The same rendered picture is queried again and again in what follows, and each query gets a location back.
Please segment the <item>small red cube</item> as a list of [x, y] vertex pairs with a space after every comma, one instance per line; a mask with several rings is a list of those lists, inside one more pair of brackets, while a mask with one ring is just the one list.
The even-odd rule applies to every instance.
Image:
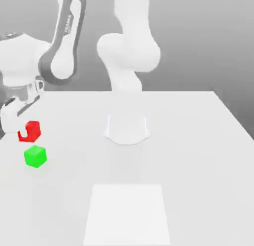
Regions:
[[41, 128], [39, 121], [28, 121], [25, 125], [27, 136], [23, 137], [19, 132], [18, 139], [20, 142], [31, 142], [34, 143], [41, 136]]

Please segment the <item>small green cube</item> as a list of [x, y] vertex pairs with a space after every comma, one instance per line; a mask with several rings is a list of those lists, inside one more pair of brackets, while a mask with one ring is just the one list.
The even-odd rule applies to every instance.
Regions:
[[39, 168], [47, 161], [46, 149], [33, 145], [24, 151], [24, 158], [28, 166]]

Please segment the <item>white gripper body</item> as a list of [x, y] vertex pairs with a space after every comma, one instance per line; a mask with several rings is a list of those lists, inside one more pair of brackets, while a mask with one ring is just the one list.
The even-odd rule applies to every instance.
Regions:
[[13, 96], [3, 103], [0, 109], [0, 128], [7, 133], [17, 133], [25, 128], [29, 121], [22, 114], [40, 99], [37, 95], [32, 102], [21, 101], [19, 97]]

